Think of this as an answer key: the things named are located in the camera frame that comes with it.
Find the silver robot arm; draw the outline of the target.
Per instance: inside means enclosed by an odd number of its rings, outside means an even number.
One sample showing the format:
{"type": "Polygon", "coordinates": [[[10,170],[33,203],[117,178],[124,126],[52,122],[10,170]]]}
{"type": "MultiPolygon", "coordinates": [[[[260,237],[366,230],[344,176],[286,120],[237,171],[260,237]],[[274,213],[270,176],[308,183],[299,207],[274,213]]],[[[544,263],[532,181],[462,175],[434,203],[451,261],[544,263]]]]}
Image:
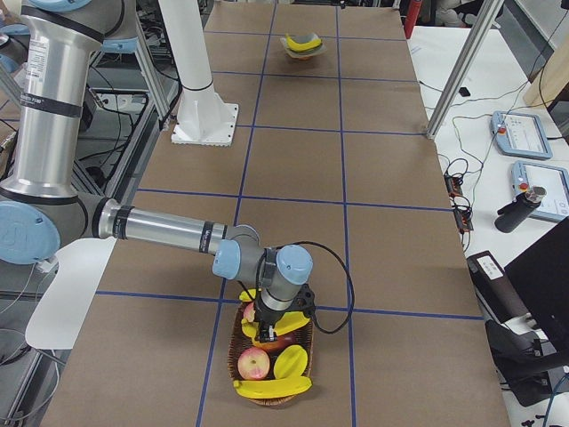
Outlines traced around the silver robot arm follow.
{"type": "Polygon", "coordinates": [[[72,172],[92,55],[143,38],[133,1],[25,1],[30,32],[20,127],[11,173],[1,180],[1,257],[32,264],[81,238],[153,242],[209,254],[214,274],[255,289],[253,330],[273,342],[297,328],[299,312],[314,322],[312,258],[302,242],[262,247],[255,229],[131,205],[150,144],[129,143],[111,171],[111,188],[76,190],[72,172]]]}

